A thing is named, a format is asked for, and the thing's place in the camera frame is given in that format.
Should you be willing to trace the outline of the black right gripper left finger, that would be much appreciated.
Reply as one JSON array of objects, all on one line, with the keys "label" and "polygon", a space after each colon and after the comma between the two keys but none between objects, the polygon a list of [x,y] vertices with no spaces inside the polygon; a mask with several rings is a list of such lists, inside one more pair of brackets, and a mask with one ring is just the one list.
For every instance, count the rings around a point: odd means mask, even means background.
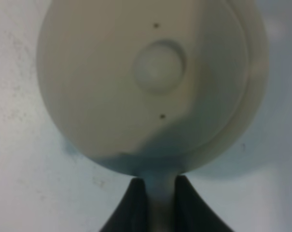
[{"label": "black right gripper left finger", "polygon": [[148,198],[145,182],[133,178],[114,213],[101,229],[102,232],[147,232]]}]

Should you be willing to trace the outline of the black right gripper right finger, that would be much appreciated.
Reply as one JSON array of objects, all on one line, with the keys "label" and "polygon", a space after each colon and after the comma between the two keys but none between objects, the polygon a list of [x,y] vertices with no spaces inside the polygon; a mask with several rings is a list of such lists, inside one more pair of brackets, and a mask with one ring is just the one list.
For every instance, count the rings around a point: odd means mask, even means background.
[{"label": "black right gripper right finger", "polygon": [[174,231],[232,232],[233,230],[204,202],[189,179],[179,175],[175,180]]}]

